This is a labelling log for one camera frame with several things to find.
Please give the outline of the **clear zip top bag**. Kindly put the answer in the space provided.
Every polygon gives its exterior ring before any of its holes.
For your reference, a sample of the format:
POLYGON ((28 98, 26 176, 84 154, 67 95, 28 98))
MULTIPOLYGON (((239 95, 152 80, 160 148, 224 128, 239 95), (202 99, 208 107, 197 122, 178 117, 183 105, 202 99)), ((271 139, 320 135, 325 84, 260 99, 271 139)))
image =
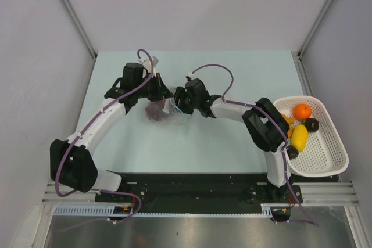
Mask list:
POLYGON ((158 102, 164 102, 164 112, 169 114, 169 117, 163 121, 152 121, 146 116, 145 108, 151 103, 147 101, 146 105, 142 109, 141 119, 147 124, 154 127, 167 127, 167 128, 183 128, 189 127, 191 122, 191 115, 183 113, 174 103, 174 97, 169 99, 161 100, 158 102))

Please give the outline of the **brown fake bread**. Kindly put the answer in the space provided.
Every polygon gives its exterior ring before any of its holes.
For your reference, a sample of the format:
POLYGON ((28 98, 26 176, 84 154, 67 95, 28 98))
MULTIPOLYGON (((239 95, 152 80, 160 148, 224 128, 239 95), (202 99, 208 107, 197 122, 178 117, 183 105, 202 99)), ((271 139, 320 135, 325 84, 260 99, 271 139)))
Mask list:
POLYGON ((288 138, 291 138, 292 134, 293 134, 293 131, 294 131, 294 123, 295 123, 295 118, 294 117, 287 117, 285 114, 282 114, 281 115, 283 116, 283 118, 286 120, 286 122, 288 123, 289 125, 289 130, 287 132, 287 135, 288 135, 288 138))

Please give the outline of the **yellow fake lemon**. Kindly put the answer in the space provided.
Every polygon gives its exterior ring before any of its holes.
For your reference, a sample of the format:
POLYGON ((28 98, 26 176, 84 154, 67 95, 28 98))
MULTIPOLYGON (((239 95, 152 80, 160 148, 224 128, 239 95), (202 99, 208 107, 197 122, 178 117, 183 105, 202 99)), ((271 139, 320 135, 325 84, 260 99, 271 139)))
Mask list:
POLYGON ((291 136, 291 145, 294 146, 297 151, 302 152, 305 149, 306 142, 308 140, 309 133, 303 124, 298 124, 291 136))

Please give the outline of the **dark purple fake grapes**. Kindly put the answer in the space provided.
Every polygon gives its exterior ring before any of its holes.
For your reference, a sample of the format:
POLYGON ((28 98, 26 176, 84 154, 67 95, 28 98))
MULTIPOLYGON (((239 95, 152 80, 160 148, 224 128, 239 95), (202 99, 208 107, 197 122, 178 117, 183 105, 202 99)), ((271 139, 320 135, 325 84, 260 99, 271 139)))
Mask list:
POLYGON ((164 102, 151 102, 146 108, 146 116, 152 121, 163 121, 169 117, 169 114, 164 112, 164 102))

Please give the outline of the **orange fake fruit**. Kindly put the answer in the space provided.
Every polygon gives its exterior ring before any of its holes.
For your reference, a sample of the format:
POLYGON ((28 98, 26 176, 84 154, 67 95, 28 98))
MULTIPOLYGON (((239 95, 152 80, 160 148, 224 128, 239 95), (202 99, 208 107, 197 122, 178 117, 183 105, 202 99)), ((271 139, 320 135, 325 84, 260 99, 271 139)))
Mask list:
POLYGON ((312 108, 305 103, 300 103, 294 107, 292 114, 296 120, 303 121, 310 118, 312 115, 312 108))

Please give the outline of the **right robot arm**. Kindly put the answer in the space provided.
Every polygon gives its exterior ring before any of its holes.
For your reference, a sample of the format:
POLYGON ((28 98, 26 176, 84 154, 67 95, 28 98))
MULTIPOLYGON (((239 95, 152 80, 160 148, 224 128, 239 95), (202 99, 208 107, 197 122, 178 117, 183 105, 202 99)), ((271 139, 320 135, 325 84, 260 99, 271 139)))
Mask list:
POLYGON ((289 124, 267 98, 256 103, 227 100, 211 95, 204 83, 196 78, 174 93, 175 105, 185 114, 198 110, 205 118, 223 118, 245 124, 254 144, 264 152, 267 165, 269 198, 282 202, 289 195, 289 181, 285 148, 288 146, 289 124))

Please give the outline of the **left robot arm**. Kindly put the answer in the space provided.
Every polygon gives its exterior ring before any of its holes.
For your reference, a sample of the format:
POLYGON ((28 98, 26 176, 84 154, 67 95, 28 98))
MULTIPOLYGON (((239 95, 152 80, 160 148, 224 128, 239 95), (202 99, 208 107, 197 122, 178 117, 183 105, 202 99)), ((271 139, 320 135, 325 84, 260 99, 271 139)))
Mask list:
POLYGON ((70 187, 86 193, 90 190, 108 191, 115 201, 128 196, 128 186, 122 177, 108 170, 98 169, 93 155, 110 129, 126 116, 140 99, 158 102, 171 98, 155 70, 157 58, 127 63, 123 74, 104 95, 97 112, 88 122, 65 140, 56 139, 50 145, 50 176, 55 185, 70 187))

